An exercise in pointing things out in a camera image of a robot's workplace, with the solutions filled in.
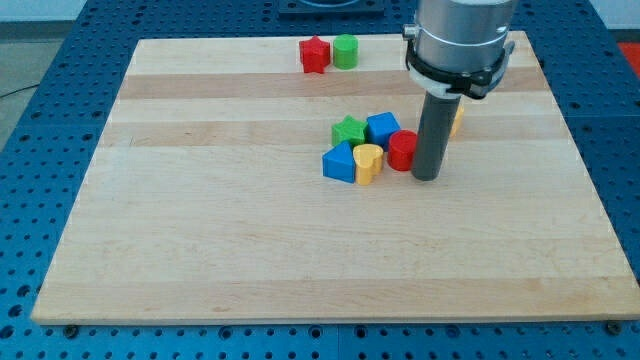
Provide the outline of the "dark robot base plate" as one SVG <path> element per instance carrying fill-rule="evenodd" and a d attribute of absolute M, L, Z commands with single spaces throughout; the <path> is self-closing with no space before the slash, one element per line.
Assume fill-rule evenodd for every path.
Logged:
<path fill-rule="evenodd" d="M 380 15 L 385 0 L 278 0 L 278 15 L 291 18 L 302 15 Z"/>

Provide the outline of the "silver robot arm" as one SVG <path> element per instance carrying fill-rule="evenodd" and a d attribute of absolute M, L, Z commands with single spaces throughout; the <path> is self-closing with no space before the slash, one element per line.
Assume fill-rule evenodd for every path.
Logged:
<path fill-rule="evenodd" d="M 403 26 L 411 79 L 442 99 L 482 99 L 502 80 L 516 0 L 420 0 Z"/>

